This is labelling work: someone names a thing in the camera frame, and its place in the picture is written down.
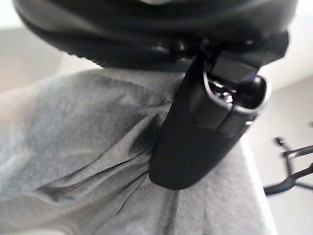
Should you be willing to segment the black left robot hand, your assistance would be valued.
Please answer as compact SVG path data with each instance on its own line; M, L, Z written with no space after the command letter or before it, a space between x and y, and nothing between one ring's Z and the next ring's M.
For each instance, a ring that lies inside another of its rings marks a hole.
M296 0L15 0L25 26L100 66L184 73L149 163L188 188L233 148L270 97L261 67L285 56Z

